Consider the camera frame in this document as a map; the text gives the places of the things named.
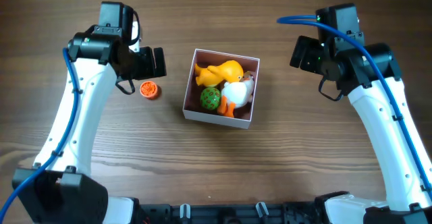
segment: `cardboard box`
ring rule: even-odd
[[[229,60],[237,61],[242,67],[244,72],[250,71],[254,76],[254,92],[252,103],[247,103],[245,106],[234,109],[234,118],[224,117],[217,114],[217,111],[209,111],[200,105],[200,95],[205,89],[204,86],[198,86],[195,82],[194,66],[196,63],[200,67],[207,67],[209,65],[221,65]],[[183,114],[186,119],[193,119],[197,121],[217,123],[220,125],[228,125],[237,128],[249,128],[252,120],[252,112],[254,109],[255,95],[258,84],[258,69],[259,59],[252,57],[245,57],[241,55],[231,55],[227,53],[220,53],[215,51],[208,51],[203,49],[195,49],[192,66],[190,67],[188,87],[186,88],[186,95],[184,97]]]

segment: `wood grain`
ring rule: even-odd
[[[105,0],[0,0],[0,203],[18,166],[31,166],[57,113],[66,69],[61,48],[98,20]],[[385,198],[369,138],[348,100],[317,92],[320,78],[289,60],[314,28],[280,16],[355,2],[367,43],[386,42],[404,73],[408,105],[432,150],[432,0],[112,0],[140,14],[143,42],[165,49],[162,95],[114,90],[94,141],[92,176],[110,194],[142,203],[220,204],[312,200],[349,190]],[[182,115],[195,48],[261,59],[249,130]],[[336,93],[334,85],[326,86]],[[19,201],[6,223],[28,223]]]

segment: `white chicken toy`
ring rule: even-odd
[[[240,82],[226,82],[223,86],[221,105],[217,108],[220,115],[234,117],[234,109],[252,102],[254,78],[250,72],[246,72]]]

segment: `box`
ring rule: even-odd
[[[252,103],[247,103],[245,106],[234,109],[234,118],[224,117],[217,114],[217,111],[209,111],[200,105],[200,95],[205,89],[204,86],[198,86],[195,82],[195,64],[198,63],[200,67],[207,67],[209,65],[221,65],[229,60],[237,61],[242,67],[243,71],[252,72],[254,76],[254,92]],[[231,55],[227,53],[220,53],[215,51],[208,51],[203,49],[195,49],[192,66],[190,67],[188,86],[186,88],[186,95],[184,97],[183,114],[186,119],[197,121],[217,123],[220,125],[228,125],[237,128],[249,128],[252,120],[252,112],[254,109],[255,95],[258,84],[258,69],[259,59],[252,57],[245,57],[241,55]]]

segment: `brown tabletop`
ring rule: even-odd
[[[97,23],[106,0],[0,0],[0,204],[17,166],[44,144],[65,86],[61,49]],[[423,143],[432,149],[432,0],[108,0],[132,6],[143,44],[163,47],[155,101],[115,89],[92,152],[92,177],[141,203],[278,203],[338,190],[385,199],[369,137],[348,99],[321,96],[318,75],[289,66],[298,36],[278,17],[355,2],[367,44],[386,42],[403,72]],[[261,59],[249,130],[184,119],[195,48]],[[326,91],[337,94],[329,84]],[[7,223],[28,223],[19,200]]]

